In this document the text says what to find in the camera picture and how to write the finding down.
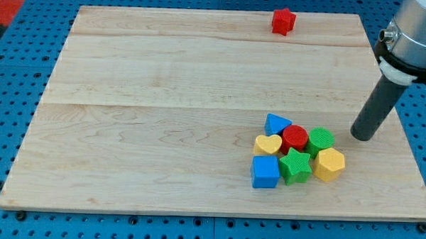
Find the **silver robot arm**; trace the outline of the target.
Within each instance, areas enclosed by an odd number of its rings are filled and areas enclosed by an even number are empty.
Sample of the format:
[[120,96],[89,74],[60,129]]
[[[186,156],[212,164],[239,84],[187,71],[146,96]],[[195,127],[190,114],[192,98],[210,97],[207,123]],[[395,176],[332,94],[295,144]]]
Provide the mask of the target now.
[[375,56],[390,81],[426,84],[426,0],[403,1],[378,34]]

